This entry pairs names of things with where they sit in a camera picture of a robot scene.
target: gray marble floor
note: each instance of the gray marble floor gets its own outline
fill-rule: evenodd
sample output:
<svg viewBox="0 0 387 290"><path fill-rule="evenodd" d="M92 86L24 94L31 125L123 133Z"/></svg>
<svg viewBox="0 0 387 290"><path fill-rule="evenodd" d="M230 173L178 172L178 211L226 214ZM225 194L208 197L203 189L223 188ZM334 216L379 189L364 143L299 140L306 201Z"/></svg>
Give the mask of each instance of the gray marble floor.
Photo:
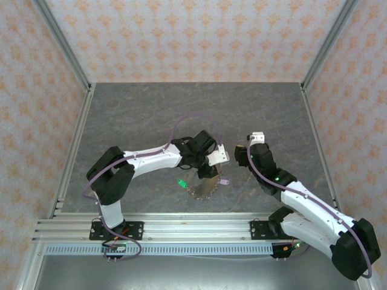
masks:
<svg viewBox="0 0 387 290"><path fill-rule="evenodd" d="M278 167L294 174L313 193L331 204L316 142L297 83L99 83L91 102L63 211L95 212L81 197L86 172L111 146L143 150L167 142L175 122L191 112L212 116L231 161L208 200L196 200L177 180L186 172L163 169L133 179L122 199L125 212L248 212L274 211L280 203L266 195L248 169L233 159L236 144L263 131ZM192 136L212 125L191 118L176 138Z"/></svg>

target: green object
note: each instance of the green object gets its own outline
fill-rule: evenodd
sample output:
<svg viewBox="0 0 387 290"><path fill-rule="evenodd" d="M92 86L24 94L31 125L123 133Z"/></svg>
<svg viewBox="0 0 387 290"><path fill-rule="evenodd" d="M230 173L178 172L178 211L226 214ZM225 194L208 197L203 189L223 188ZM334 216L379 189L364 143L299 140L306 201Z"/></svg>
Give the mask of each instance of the green object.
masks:
<svg viewBox="0 0 387 290"><path fill-rule="evenodd" d="M180 185L182 188L184 188L184 189L186 189L186 188L188 187L188 184L187 184L184 180L182 180L182 179L179 179L179 180L177 181L177 183L179 183L179 185Z"/></svg>

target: orange patterned wallpaper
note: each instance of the orange patterned wallpaper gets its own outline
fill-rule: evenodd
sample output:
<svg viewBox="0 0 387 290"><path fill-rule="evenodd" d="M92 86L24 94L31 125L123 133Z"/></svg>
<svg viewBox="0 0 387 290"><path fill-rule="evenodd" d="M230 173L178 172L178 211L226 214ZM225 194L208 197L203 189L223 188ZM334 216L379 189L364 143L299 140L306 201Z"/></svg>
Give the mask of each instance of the orange patterned wallpaper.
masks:
<svg viewBox="0 0 387 290"><path fill-rule="evenodd" d="M345 213L371 221L387 285L387 6L362 0L308 91Z"/></svg>
<svg viewBox="0 0 387 290"><path fill-rule="evenodd" d="M48 0L91 82L300 82L345 0Z"/></svg>
<svg viewBox="0 0 387 290"><path fill-rule="evenodd" d="M0 1L0 289L48 213L83 89L31 0Z"/></svg>

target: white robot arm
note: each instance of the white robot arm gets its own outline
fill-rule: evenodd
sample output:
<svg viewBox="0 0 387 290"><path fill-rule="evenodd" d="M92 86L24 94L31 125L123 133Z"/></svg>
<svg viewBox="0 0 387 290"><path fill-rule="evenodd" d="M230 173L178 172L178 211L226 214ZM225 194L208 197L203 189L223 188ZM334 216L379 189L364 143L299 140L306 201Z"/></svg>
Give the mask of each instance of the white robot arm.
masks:
<svg viewBox="0 0 387 290"><path fill-rule="evenodd" d="M277 168L262 132L254 132L247 139L248 147L235 147L239 166L248 167L266 193L303 215L281 207L269 217L270 231L296 237L323 252L351 280L370 270L380 257L372 225L365 219L355 221L339 212L312 194L292 174Z"/></svg>
<svg viewBox="0 0 387 290"><path fill-rule="evenodd" d="M213 178L218 175L215 165L230 160L224 146L217 144L203 130L194 138L174 139L170 144L142 151L121 151L117 146L111 147L92 166L86 177L89 181L92 180L99 172L120 159L126 160L114 166L116 172L107 170L91 185L99 200L102 216L110 229L124 222L120 200L133 178L162 168L182 166L198 169L200 179Z"/></svg>

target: white cable tray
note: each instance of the white cable tray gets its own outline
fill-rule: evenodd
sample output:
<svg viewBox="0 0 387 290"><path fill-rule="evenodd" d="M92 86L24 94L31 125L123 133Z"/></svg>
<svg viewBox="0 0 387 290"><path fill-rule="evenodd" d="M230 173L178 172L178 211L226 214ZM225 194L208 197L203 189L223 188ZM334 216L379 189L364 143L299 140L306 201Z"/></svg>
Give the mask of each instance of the white cable tray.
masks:
<svg viewBox="0 0 387 290"><path fill-rule="evenodd" d="M271 243L152 243L143 244L142 256L224 256L224 255L270 255L273 254ZM94 243L51 243L47 245L48 256L99 256L105 248ZM133 255L138 247L125 244L123 251L111 251L111 254Z"/></svg>

